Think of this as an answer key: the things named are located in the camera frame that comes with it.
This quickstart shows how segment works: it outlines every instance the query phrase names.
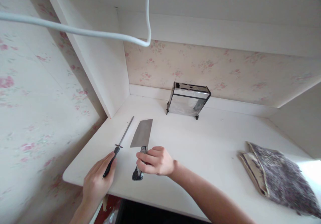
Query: floral wallpaper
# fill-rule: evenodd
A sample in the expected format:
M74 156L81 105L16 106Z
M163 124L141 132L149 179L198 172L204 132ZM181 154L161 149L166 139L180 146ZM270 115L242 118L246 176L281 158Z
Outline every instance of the floral wallpaper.
M124 42L129 82L208 86L213 97L280 107L321 81L321 60L152 40Z
M49 0L0 11L58 22ZM68 223L82 189L62 174L106 118L66 33L0 21L0 222Z

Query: folded cloth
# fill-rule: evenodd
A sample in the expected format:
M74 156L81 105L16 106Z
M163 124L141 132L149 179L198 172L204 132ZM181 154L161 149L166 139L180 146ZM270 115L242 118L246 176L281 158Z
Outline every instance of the folded cloth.
M270 200L321 219L321 210L297 164L277 150L247 142L250 152L239 157L258 191Z

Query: white cable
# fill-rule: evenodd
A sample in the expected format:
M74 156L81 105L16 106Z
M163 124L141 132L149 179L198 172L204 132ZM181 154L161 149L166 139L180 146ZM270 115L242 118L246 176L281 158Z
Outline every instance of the white cable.
M21 15L21 14L0 12L0 20L29 23L29 24L39 25L43 27L53 28L63 32L89 36L89 37L119 39L127 42L132 42L143 47L148 47L150 45L150 39L151 39L151 29L150 29L150 23L149 23L149 0L145 1L145 10L146 10L146 23L147 23L147 29L148 29L148 38L146 42L125 34L76 28L76 27L71 27L68 25L64 25L64 24L60 24L60 23L56 23L48 20L43 20L36 17Z

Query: knife handle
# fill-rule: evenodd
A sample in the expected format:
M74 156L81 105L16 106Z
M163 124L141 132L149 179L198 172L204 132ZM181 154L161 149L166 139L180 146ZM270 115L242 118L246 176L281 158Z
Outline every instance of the knife handle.
M141 153L147 154L147 146L142 146L142 148L140 148L140 151L141 151ZM136 169L135 169L135 171L133 173L133 177L132 177L133 181L141 181L143 179L143 177L144 177L144 173L141 172L141 170L138 168L138 166L136 166Z
M105 177L108 175L108 173L109 173L109 171L110 171L111 164L113 163L114 159L116 158L116 155L117 155L117 153L119 152L119 150L120 150L120 146L118 145L118 146L116 146L116 148L115 148L115 150L114 150L114 153L115 153L114 157L113 157L113 158L111 159L111 161L109 162L109 164L108 164L108 166L107 166L107 169L106 169L105 173L103 174L103 178L105 178Z

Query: kitchen knife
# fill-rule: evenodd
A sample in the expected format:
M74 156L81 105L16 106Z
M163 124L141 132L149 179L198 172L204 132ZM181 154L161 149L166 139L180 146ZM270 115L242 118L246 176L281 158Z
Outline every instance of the kitchen knife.
M149 136L151 131L151 125L153 124L153 119L142 120L138 124L136 132L134 134L133 140L130 147L141 147L140 151L144 154L147 154L147 147L149 142ZM133 173L133 181L141 181L144 177L144 173L140 171L138 166Z
M103 174L103 178L105 178L105 177L108 175L108 173L109 173L109 171L110 171L111 164L113 163L114 159L116 158L116 155L117 155L117 153L119 152L120 148L122 148L121 143L123 142L123 139L124 139L124 137L125 137L128 129L129 129L129 127L130 127L130 124L131 124L132 121L133 121L133 118L134 118L134 117L131 118L131 120L130 120L128 126L127 126L127 129L125 130L125 133L123 134L123 137L121 138L119 144L118 144L118 145L115 145L115 146L116 146L116 147L115 147L115 150L114 150L115 155L114 155L114 157L111 159L111 161L109 162L109 164L108 164L108 166L107 166L107 168L106 168L106 170L105 170L105 173Z

